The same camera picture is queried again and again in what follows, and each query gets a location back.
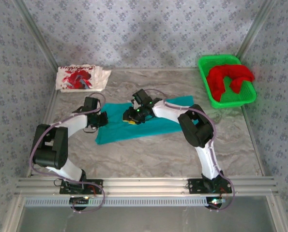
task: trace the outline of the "yellow object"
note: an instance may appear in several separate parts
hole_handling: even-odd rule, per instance
[[[134,121],[132,121],[132,120],[130,120],[130,121],[127,121],[127,120],[123,120],[124,122],[128,122],[129,124],[132,124],[132,125],[135,125],[136,123],[134,122]]]

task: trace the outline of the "glass panel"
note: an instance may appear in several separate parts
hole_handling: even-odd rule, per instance
[[[265,197],[237,197],[220,212],[204,207],[104,207],[74,214],[69,207],[25,207],[17,232],[273,232]]]

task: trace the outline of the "red print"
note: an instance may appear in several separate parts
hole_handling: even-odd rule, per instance
[[[92,84],[89,82],[91,74],[89,74],[87,71],[79,70],[73,73],[70,71],[66,72],[71,73],[71,75],[63,78],[62,82],[67,82],[66,86],[68,88],[86,89],[92,87]]]

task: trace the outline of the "cable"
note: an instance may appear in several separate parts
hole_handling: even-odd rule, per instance
[[[57,187],[60,187],[61,185],[56,185],[56,181],[57,181],[57,180],[62,180],[62,179],[60,179],[60,178],[55,179],[55,180],[53,181],[53,185],[54,185],[54,186],[57,186]]]
[[[220,192],[224,192],[226,194],[226,201],[227,201],[227,191],[225,191],[225,189],[223,187],[220,187]]]
[[[217,135],[216,126],[215,126],[213,120],[211,120],[204,112],[202,112],[202,111],[200,111],[200,110],[197,110],[197,109],[193,109],[193,108],[189,108],[189,107],[176,107],[176,106],[172,106],[172,105],[167,104],[166,101],[164,101],[164,105],[165,105],[166,107],[168,107],[168,108],[172,108],[172,109],[175,109],[175,110],[191,110],[191,111],[194,111],[194,112],[196,112],[196,113],[198,113],[198,114],[201,114],[201,115],[203,115],[204,117],[206,117],[206,119],[207,119],[207,120],[209,121],[209,123],[211,124],[211,126],[212,126],[212,128],[213,128],[213,136],[212,136],[212,139],[209,141],[208,144],[209,144],[209,148],[210,148],[210,152],[211,152],[212,163],[213,163],[216,171],[219,173],[219,175],[220,175],[223,179],[225,179],[226,181],[228,181],[228,182],[230,183],[231,188],[232,188],[232,192],[233,192],[233,197],[231,198],[230,203],[229,203],[228,205],[226,205],[225,207],[223,207],[223,208],[221,208],[221,209],[218,209],[218,208],[217,208],[216,206],[214,206],[214,205],[211,205],[211,206],[213,206],[214,208],[217,208],[217,210],[225,210],[225,209],[227,209],[227,208],[233,203],[233,201],[234,201],[235,188],[234,188],[234,185],[233,185],[232,181],[231,181],[229,178],[227,178],[226,176],[224,176],[224,175],[221,173],[221,171],[218,169],[218,167],[217,167],[217,162],[216,162],[216,160],[215,160],[215,158],[214,158],[214,155],[213,155],[212,143],[213,143],[213,141],[214,141],[214,139],[216,138],[216,135]]]
[[[98,111],[100,111],[100,110],[102,109],[102,107],[104,106],[104,104],[105,104],[105,102],[106,102],[105,96],[104,96],[102,93],[100,93],[100,92],[94,92],[94,93],[90,94],[89,97],[92,96],[93,94],[99,94],[99,95],[101,95],[101,96],[104,98],[103,104],[101,104],[100,107],[97,108],[97,109],[95,109],[95,110],[90,110],[90,111],[87,111],[87,112],[81,112],[81,113],[72,114],[71,116],[69,116],[68,118],[66,118],[66,119],[64,119],[64,120],[61,120],[60,122],[53,123],[47,130],[44,131],[44,133],[43,133],[43,134],[40,136],[40,138],[37,140],[35,146],[33,147],[33,150],[32,150],[32,152],[31,152],[30,159],[29,159],[29,166],[30,166],[30,168],[31,168],[34,172],[36,172],[36,173],[38,173],[38,174],[42,174],[42,175],[46,175],[46,176],[56,176],[56,177],[58,177],[58,178],[60,178],[60,179],[62,179],[62,180],[64,180],[64,181],[71,182],[71,183],[75,183],[75,184],[92,185],[92,186],[95,186],[95,187],[97,187],[98,189],[101,190],[102,195],[103,195],[103,199],[102,199],[102,201],[101,201],[101,203],[100,203],[100,205],[99,205],[98,207],[96,207],[96,208],[94,208],[94,209],[92,209],[92,210],[87,210],[87,211],[77,211],[77,210],[74,209],[74,207],[72,207],[73,212],[79,213],[79,214],[89,213],[89,212],[95,212],[95,211],[99,210],[99,209],[103,206],[103,204],[105,203],[105,192],[104,192],[103,188],[102,188],[101,186],[95,184],[95,183],[92,183],[92,182],[75,181],[75,180],[71,180],[71,179],[65,178],[65,177],[63,177],[63,176],[61,176],[61,175],[59,175],[59,174],[56,174],[56,173],[51,174],[51,173],[45,173],[45,172],[38,171],[37,169],[34,168],[34,165],[33,165],[33,157],[34,157],[34,155],[35,155],[35,152],[36,152],[36,149],[37,149],[38,145],[41,143],[42,139],[45,137],[45,135],[47,135],[47,133],[48,133],[51,129],[53,129],[54,127],[56,127],[56,126],[59,125],[59,124],[62,124],[62,123],[64,123],[64,122],[70,120],[70,119],[73,118],[73,117],[76,117],[76,116],[79,116],[79,115],[85,115],[85,114],[95,113],[95,112],[98,112]]]
[[[82,129],[85,133],[87,134],[93,134],[93,133],[96,133],[97,130],[98,130],[98,127],[95,127],[95,129],[93,131],[85,131],[85,129]]]
[[[160,91],[158,89],[155,89],[155,88],[147,88],[147,89],[144,89],[144,91],[156,91],[156,92],[161,93],[163,96],[165,96],[166,99],[168,98],[166,93],[164,93],[164,92],[162,92],[162,91]]]
[[[92,186],[92,185],[89,185],[88,188],[89,188],[89,189],[91,188],[91,189],[93,190],[94,195],[96,196],[95,187]]]

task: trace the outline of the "white plastic bag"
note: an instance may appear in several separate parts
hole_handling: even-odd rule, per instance
[[[58,68],[56,90],[89,92],[105,89],[111,70],[95,65],[70,65]]]

